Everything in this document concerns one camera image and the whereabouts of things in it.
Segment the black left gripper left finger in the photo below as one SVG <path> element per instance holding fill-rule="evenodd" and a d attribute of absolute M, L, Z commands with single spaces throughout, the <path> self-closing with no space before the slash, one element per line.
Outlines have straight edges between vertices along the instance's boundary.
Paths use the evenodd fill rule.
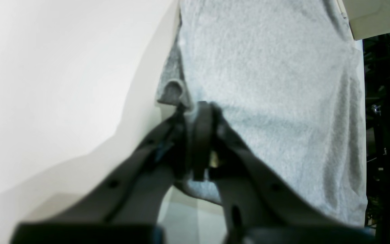
<path fill-rule="evenodd" d="M 156 126 L 88 195 L 59 214 L 20 223 L 12 244 L 164 244 L 161 202 L 183 175 L 183 109 Z"/>

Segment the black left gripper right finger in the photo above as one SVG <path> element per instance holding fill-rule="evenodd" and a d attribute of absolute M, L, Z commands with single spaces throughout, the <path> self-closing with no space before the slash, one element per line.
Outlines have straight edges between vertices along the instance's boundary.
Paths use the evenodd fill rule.
<path fill-rule="evenodd" d="M 362 228 L 350 227 L 311 207 L 244 143 L 212 109 L 212 147 L 219 165 L 210 169 L 229 233 L 226 244 L 375 244 Z"/>

